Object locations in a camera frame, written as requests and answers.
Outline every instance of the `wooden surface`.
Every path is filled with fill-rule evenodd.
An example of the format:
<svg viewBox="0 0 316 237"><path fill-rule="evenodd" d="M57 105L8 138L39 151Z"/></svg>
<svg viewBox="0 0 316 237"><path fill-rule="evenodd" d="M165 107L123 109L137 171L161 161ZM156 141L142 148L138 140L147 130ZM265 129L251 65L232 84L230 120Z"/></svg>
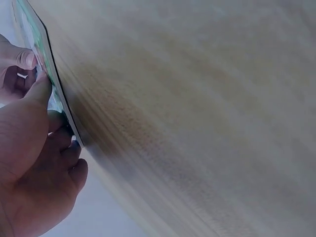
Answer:
<svg viewBox="0 0 316 237"><path fill-rule="evenodd" d="M315 0L29 2L149 236L316 236Z"/></svg>

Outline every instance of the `finger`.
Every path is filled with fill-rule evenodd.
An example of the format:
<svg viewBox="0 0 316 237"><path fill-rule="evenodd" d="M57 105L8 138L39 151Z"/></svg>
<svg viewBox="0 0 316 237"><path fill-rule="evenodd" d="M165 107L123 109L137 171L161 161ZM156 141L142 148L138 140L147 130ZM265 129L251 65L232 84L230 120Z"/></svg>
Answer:
<svg viewBox="0 0 316 237"><path fill-rule="evenodd" d="M16 47L8 43L3 47L2 53L5 67L18 66L22 69L32 70L37 64L34 53L28 48Z"/></svg>
<svg viewBox="0 0 316 237"><path fill-rule="evenodd" d="M67 149L71 144L72 135L67 127L62 127L56 132L49 134L49 137L54 139L60 151Z"/></svg>
<svg viewBox="0 0 316 237"><path fill-rule="evenodd" d="M55 110L48 110L49 130L48 133L55 132L63 126L67 125L64 115Z"/></svg>
<svg viewBox="0 0 316 237"><path fill-rule="evenodd" d="M61 153L62 162L67 170L77 165L80 153L81 147L77 141L72 141L70 147Z"/></svg>
<svg viewBox="0 0 316 237"><path fill-rule="evenodd" d="M77 165L69 170L69 176L80 192L88 177L88 163L84 159L79 159Z"/></svg>
<svg viewBox="0 0 316 237"><path fill-rule="evenodd" d="M37 81L33 84L29 92L25 95L25 98L36 100L47 108L51 91L52 85L48 76L45 72L41 72L38 75Z"/></svg>
<svg viewBox="0 0 316 237"><path fill-rule="evenodd" d="M25 89L29 90L36 81L36 68L27 71L28 77L25 80Z"/></svg>

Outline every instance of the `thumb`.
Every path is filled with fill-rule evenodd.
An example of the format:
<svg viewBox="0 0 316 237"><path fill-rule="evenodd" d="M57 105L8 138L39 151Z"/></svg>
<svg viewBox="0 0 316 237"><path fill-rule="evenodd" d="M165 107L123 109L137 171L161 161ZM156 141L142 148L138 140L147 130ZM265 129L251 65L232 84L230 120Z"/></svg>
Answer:
<svg viewBox="0 0 316 237"><path fill-rule="evenodd" d="M45 72L40 72L36 82L25 95L25 99L35 100L47 108L52 85Z"/></svg>
<svg viewBox="0 0 316 237"><path fill-rule="evenodd" d="M25 70L32 70L37 64L34 53L28 48L20 48L10 43L6 44L5 61L6 66L18 66Z"/></svg>

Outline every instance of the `skin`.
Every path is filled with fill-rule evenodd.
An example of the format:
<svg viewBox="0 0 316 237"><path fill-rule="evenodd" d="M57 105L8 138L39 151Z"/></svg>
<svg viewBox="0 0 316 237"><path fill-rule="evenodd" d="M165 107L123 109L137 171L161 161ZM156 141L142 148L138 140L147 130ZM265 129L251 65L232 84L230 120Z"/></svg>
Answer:
<svg viewBox="0 0 316 237"><path fill-rule="evenodd" d="M47 111L52 90L47 75L39 74L34 82L30 76L34 62L22 66L29 53L0 37L0 98L11 101L0 109L0 236L4 237L38 237L60 223L73 209L88 173L66 119ZM24 87L12 67L30 76Z"/></svg>

